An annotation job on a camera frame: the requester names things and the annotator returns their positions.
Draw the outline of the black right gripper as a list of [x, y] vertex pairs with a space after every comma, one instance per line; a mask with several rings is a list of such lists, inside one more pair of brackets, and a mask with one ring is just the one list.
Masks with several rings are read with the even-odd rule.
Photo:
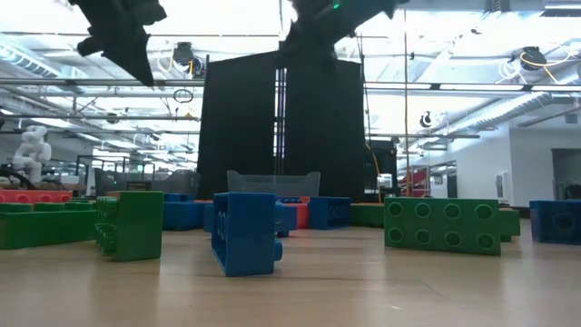
[[338, 27], [348, 37], [355, 35], [355, 28], [348, 32], [343, 25], [334, 25], [330, 20], [333, 11], [346, 4], [348, 10], [357, 11], [359, 0], [292, 0], [297, 13], [297, 21], [276, 54], [276, 64], [322, 63], [335, 58], [333, 45], [314, 39], [309, 32], [318, 27], [330, 30]]

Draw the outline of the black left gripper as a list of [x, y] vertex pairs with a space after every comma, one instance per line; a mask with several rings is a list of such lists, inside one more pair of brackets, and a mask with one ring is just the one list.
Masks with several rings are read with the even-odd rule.
[[[153, 25], [167, 17], [159, 0], [67, 0], [76, 5], [89, 22], [90, 37], [76, 46], [80, 56], [102, 52], [126, 73], [145, 86], [153, 86], [153, 73], [147, 56], [150, 35], [142, 25]], [[110, 24], [129, 23], [114, 27]]]

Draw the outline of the green long toy brick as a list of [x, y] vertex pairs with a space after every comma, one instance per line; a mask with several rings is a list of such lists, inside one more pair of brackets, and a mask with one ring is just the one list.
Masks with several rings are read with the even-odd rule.
[[0, 250], [89, 241], [91, 203], [0, 203]]
[[101, 253], [117, 262], [159, 259], [164, 194], [121, 191], [96, 199], [94, 235]]
[[350, 224], [353, 226], [384, 227], [384, 206], [381, 203], [353, 203], [350, 215]]
[[493, 200], [384, 200], [387, 247], [499, 256], [501, 229], [498, 203]]

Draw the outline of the black partition panel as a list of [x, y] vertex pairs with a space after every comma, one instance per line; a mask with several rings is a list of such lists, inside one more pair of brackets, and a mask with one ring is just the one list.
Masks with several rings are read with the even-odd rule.
[[273, 173], [275, 79], [273, 52], [208, 64], [198, 145], [198, 199], [226, 192], [229, 170]]
[[284, 172], [320, 173], [319, 194], [364, 192], [365, 134], [361, 64], [333, 60], [286, 73]]

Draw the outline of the thin vertical pole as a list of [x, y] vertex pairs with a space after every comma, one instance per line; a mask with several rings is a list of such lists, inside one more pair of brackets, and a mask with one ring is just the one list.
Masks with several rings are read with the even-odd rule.
[[409, 52], [408, 52], [408, 20], [407, 9], [403, 9], [403, 43], [404, 43], [404, 154], [406, 160], [405, 196], [410, 196], [411, 171], [409, 163]]

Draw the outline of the white robot figure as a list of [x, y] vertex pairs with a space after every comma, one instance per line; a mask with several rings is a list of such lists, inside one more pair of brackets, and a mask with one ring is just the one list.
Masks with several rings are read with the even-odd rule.
[[48, 163], [52, 156], [52, 147], [44, 141], [47, 128], [41, 125], [30, 125], [21, 134], [21, 144], [15, 151], [13, 167], [16, 170], [28, 172], [31, 183], [41, 181], [43, 164]]

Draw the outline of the black equipment cabinet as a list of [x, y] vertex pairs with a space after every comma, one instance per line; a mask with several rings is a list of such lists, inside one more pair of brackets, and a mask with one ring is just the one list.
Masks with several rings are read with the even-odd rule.
[[[385, 197], [399, 196], [397, 149], [392, 141], [373, 141], [366, 143], [364, 158], [364, 195], [365, 203], [382, 203]], [[380, 189], [377, 177], [381, 173], [391, 173], [393, 187]]]

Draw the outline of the grey translucent plastic bin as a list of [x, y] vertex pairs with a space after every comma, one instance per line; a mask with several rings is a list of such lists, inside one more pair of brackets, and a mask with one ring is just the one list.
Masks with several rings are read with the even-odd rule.
[[191, 170], [177, 170], [163, 179], [154, 173], [117, 173], [94, 168], [94, 179], [97, 196], [130, 190], [196, 194], [201, 176]]
[[318, 196], [320, 172], [306, 175], [249, 175], [227, 171], [229, 192], [275, 193], [278, 196]]

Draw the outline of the red tool cart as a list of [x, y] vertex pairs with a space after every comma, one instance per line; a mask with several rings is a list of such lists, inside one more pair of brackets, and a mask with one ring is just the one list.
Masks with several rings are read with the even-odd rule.
[[401, 196], [429, 196], [429, 180], [427, 168], [407, 168], [398, 171], [398, 187]]

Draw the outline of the green square toy brick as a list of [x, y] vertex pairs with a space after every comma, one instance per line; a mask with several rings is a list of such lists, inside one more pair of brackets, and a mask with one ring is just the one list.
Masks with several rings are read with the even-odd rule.
[[501, 222], [500, 241], [510, 243], [513, 237], [520, 236], [519, 211], [511, 208], [500, 208], [498, 213]]

